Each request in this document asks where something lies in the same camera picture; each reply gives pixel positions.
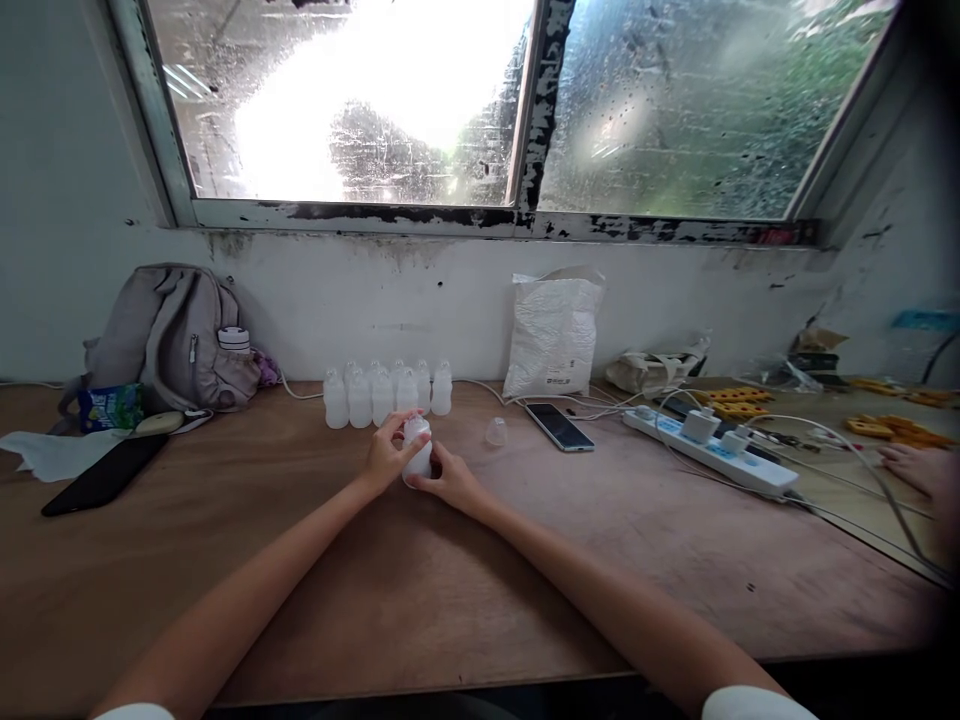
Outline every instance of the window frame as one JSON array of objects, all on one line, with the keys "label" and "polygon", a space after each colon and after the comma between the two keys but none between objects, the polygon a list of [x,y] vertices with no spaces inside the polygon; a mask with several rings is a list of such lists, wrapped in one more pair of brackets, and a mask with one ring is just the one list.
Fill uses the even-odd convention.
[{"label": "window frame", "polygon": [[817,211],[881,90],[902,55],[895,12],[782,219],[731,220],[655,217],[538,209],[540,186],[555,128],[554,112],[570,20],[576,0],[536,0],[521,80],[508,188],[512,206],[452,207],[372,203],[285,202],[196,196],[164,82],[157,36],[147,0],[101,0],[116,32],[118,61],[125,64],[139,101],[154,160],[177,227],[276,230],[336,234],[453,236],[572,242],[680,245],[790,245],[817,247],[823,239]]}]

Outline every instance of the power strip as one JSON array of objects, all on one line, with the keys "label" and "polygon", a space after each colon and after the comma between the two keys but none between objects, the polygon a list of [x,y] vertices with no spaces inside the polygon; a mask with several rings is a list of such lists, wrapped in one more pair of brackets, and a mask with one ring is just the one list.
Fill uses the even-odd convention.
[{"label": "power strip", "polygon": [[666,415],[657,416],[652,408],[641,406],[623,414],[625,425],[646,433],[658,442],[666,442],[674,450],[727,476],[737,485],[770,495],[783,495],[797,482],[797,473],[750,453],[735,455],[710,438],[706,445],[681,430],[683,424]]}]

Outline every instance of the white sleeve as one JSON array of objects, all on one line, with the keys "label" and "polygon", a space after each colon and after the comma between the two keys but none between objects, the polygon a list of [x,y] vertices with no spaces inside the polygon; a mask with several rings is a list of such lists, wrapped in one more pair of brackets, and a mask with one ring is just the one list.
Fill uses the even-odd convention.
[{"label": "white sleeve", "polygon": [[817,720],[788,697],[762,688],[734,685],[715,691],[703,704],[703,720]]},{"label": "white sleeve", "polygon": [[95,720],[174,720],[174,717],[159,705],[134,703],[108,710]]}]

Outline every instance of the white wall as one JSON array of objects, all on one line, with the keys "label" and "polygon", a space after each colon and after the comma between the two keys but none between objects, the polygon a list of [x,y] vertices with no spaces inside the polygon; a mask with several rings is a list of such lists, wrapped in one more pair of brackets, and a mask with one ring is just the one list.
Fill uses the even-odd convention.
[{"label": "white wall", "polygon": [[[842,369],[876,372],[905,308],[952,300],[946,191],[929,169],[926,104],[893,143],[890,179],[836,253],[337,236],[223,236],[152,227],[107,83],[75,3],[0,6],[0,377],[61,379],[139,264],[235,279],[255,340],[294,378],[350,357],[448,357],[502,377],[510,276],[593,263],[609,289],[597,359],[701,328],[708,371],[782,351],[809,318],[852,336]],[[862,239],[892,225],[879,238]],[[945,365],[956,366],[956,363]]]}]

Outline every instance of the white plastic bottle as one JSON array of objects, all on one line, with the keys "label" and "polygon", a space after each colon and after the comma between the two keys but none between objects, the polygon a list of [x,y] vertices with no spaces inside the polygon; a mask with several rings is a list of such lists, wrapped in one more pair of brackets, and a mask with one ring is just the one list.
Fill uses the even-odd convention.
[{"label": "white plastic bottle", "polygon": [[404,368],[397,384],[397,411],[406,412],[417,408],[417,378],[413,368]]},{"label": "white plastic bottle", "polygon": [[370,363],[370,367],[367,369],[367,382],[370,383],[370,387],[373,387],[373,381],[377,379],[377,373],[384,369],[383,365],[379,360],[374,360]]},{"label": "white plastic bottle", "polygon": [[351,379],[354,375],[356,375],[356,374],[358,374],[358,373],[362,373],[362,372],[363,372],[363,370],[360,369],[360,365],[357,363],[356,360],[348,360],[348,361],[347,361],[347,367],[346,367],[346,368],[344,369],[344,371],[343,371],[343,382],[344,382],[344,384],[349,388],[349,387],[350,387],[350,379]]},{"label": "white plastic bottle", "polygon": [[390,376],[383,368],[373,379],[373,424],[377,427],[383,425],[387,415],[393,412],[393,383],[390,382]]},{"label": "white plastic bottle", "polygon": [[430,409],[437,415],[446,415],[453,409],[453,373],[450,363],[441,360],[437,372],[433,375],[433,398]]},{"label": "white plastic bottle", "polygon": [[430,412],[430,366],[426,360],[417,361],[417,407],[426,415]]},{"label": "white plastic bottle", "polygon": [[347,381],[347,405],[350,408],[350,424],[357,428],[367,427],[373,419],[370,399],[370,383],[360,368]]},{"label": "white plastic bottle", "polygon": [[[403,447],[407,447],[414,440],[417,439],[417,436],[422,435],[423,433],[430,432],[430,423],[424,420],[419,415],[414,415],[412,418],[407,420],[403,424]],[[413,456],[413,459],[407,463],[406,467],[400,472],[400,476],[403,478],[404,484],[407,487],[412,487],[407,483],[407,478],[410,475],[423,475],[424,477],[430,477],[430,453],[433,451],[433,442],[428,442],[416,455]]]},{"label": "white plastic bottle", "polygon": [[403,374],[403,360],[397,358],[390,366],[390,382],[393,383],[393,394],[397,394],[397,388],[400,386],[400,376]]},{"label": "white plastic bottle", "polygon": [[323,404],[327,410],[327,427],[334,430],[346,427],[350,419],[347,412],[347,388],[335,368],[327,370],[323,381]]}]

